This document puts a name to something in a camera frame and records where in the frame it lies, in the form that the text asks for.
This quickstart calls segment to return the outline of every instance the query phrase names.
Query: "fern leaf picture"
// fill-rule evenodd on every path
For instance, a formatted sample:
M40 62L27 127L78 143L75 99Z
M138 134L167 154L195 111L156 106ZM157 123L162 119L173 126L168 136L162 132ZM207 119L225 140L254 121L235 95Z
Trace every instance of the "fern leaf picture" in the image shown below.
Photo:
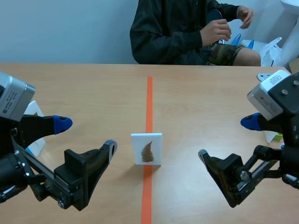
M153 141L151 141L149 144L147 144L141 151L142 162L153 162L154 161L154 155L150 149L152 142Z

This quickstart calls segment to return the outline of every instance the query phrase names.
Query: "person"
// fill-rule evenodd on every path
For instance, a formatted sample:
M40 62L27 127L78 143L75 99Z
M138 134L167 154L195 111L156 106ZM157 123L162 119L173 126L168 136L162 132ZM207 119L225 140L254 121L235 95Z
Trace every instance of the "person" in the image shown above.
M206 25L211 9L223 19ZM250 8L215 0L139 0L130 30L133 57L139 64L260 66L258 52L217 43L231 38L229 21L240 19L246 29L253 16Z

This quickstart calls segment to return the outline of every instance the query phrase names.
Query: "orange tape line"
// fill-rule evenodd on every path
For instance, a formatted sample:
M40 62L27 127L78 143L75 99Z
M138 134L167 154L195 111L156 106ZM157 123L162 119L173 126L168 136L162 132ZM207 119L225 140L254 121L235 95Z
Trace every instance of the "orange tape line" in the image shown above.
M148 77L145 132L153 133L153 76ZM152 166L143 168L141 224L151 224Z

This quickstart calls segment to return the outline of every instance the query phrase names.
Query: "black jacket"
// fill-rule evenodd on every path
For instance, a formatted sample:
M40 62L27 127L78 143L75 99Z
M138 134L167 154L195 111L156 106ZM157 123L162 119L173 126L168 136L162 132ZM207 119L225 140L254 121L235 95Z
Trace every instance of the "black jacket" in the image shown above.
M134 59L140 64L206 64L210 47L202 47L200 30L208 10L236 19L238 6L215 0L139 0L130 31Z

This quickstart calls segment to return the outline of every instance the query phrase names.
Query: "camouflage shorts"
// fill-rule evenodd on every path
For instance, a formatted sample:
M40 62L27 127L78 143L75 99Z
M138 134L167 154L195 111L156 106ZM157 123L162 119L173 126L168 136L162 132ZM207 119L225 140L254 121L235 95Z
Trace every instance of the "camouflage shorts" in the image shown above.
M244 48L244 46L213 43L211 45L211 55L208 64L232 66L235 57L242 48Z

